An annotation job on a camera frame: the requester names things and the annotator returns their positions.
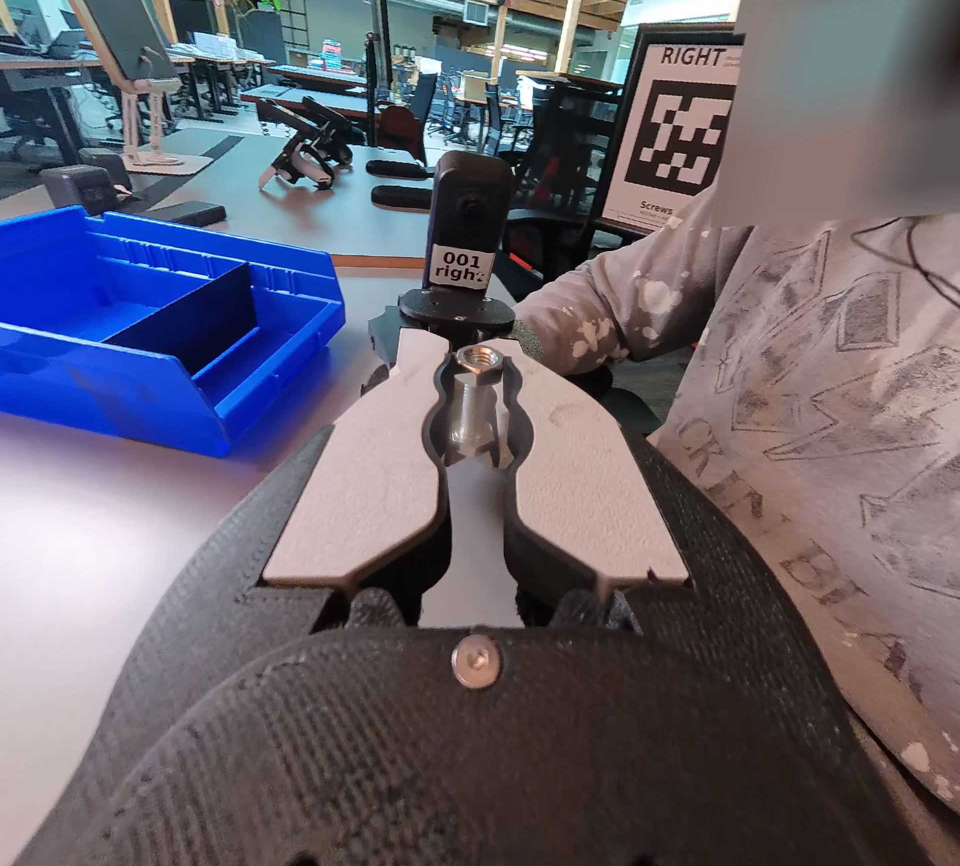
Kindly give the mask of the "blue plastic bin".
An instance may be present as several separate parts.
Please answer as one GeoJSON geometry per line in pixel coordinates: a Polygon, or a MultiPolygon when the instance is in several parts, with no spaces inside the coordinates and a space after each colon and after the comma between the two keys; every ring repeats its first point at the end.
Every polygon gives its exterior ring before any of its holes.
{"type": "Polygon", "coordinates": [[[79,206],[1,229],[1,407],[224,457],[345,324],[330,256],[79,206]]]}

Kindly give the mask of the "brown chair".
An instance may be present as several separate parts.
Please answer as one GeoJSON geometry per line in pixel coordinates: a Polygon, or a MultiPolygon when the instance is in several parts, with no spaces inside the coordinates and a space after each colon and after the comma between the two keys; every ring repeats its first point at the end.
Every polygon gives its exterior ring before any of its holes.
{"type": "Polygon", "coordinates": [[[378,147],[408,153],[415,162],[426,166],[425,120],[397,104],[378,104],[375,116],[378,147]]]}

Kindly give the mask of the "black panel stand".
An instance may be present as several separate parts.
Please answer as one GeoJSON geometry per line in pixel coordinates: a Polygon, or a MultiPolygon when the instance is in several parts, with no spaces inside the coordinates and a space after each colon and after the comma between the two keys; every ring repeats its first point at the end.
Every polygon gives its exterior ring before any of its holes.
{"type": "Polygon", "coordinates": [[[391,104],[392,44],[387,0],[369,0],[371,27],[366,33],[366,144],[377,147],[378,122],[391,104]]]}

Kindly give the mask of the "small black device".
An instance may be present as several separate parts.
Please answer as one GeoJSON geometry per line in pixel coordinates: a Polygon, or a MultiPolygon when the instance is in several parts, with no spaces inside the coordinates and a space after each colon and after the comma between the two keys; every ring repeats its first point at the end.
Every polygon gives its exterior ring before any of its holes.
{"type": "Polygon", "coordinates": [[[136,199],[130,189],[115,184],[108,170],[99,166],[45,168],[39,171],[39,178],[56,210],[79,207],[90,216],[102,216],[136,199]]]}

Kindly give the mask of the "framed marker sign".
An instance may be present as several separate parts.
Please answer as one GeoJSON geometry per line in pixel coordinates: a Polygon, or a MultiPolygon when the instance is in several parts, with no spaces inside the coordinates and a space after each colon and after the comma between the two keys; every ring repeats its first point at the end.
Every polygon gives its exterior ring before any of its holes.
{"type": "Polygon", "coordinates": [[[619,236],[676,225],[714,182],[738,86],[732,23],[641,27],[591,216],[619,236]]]}

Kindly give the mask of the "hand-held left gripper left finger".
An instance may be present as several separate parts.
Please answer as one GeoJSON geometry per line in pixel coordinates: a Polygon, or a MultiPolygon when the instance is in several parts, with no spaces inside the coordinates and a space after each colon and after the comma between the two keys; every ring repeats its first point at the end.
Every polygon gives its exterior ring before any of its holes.
{"type": "Polygon", "coordinates": [[[333,429],[263,570],[271,586],[355,591],[435,524],[440,468],[425,426],[448,352],[401,349],[333,429]]]}

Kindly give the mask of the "grey printed sweatshirt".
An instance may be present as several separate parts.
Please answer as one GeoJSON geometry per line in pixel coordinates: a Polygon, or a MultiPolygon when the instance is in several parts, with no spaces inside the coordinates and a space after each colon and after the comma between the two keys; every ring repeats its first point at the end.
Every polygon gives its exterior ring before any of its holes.
{"type": "Polygon", "coordinates": [[[846,701],[958,812],[958,217],[745,248],[659,450],[796,602],[846,701]]]}

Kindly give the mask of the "black mesh office chair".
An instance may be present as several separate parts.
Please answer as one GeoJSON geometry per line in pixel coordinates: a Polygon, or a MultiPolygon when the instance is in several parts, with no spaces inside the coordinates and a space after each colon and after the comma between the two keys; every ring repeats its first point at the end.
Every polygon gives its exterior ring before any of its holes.
{"type": "Polygon", "coordinates": [[[555,84],[516,166],[504,256],[545,283],[587,258],[605,189],[622,89],[555,84]]]}

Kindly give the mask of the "flat black pad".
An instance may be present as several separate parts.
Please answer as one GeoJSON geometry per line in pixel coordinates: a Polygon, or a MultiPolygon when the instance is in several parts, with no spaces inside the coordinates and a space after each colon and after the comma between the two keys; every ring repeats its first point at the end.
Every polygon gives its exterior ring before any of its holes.
{"type": "Polygon", "coordinates": [[[164,207],[155,207],[147,211],[145,217],[154,221],[205,229],[226,221],[227,212],[225,207],[219,203],[188,200],[164,207]]]}

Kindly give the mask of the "silver hex bolt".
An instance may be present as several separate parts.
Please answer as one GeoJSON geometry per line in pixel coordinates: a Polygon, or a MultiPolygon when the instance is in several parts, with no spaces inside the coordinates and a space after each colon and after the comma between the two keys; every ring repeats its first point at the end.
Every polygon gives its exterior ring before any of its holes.
{"type": "Polygon", "coordinates": [[[452,467],[476,461],[489,469],[505,470],[513,459],[508,428],[502,384],[469,385],[457,377],[449,407],[444,464],[452,467]]]}

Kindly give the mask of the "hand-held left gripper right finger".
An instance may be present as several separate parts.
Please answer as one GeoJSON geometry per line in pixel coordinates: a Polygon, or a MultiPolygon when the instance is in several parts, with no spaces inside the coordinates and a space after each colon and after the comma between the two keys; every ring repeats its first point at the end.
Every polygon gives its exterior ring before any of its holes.
{"type": "Polygon", "coordinates": [[[522,353],[502,376],[504,556],[527,593],[681,587],[690,572],[618,422],[522,353]]]}

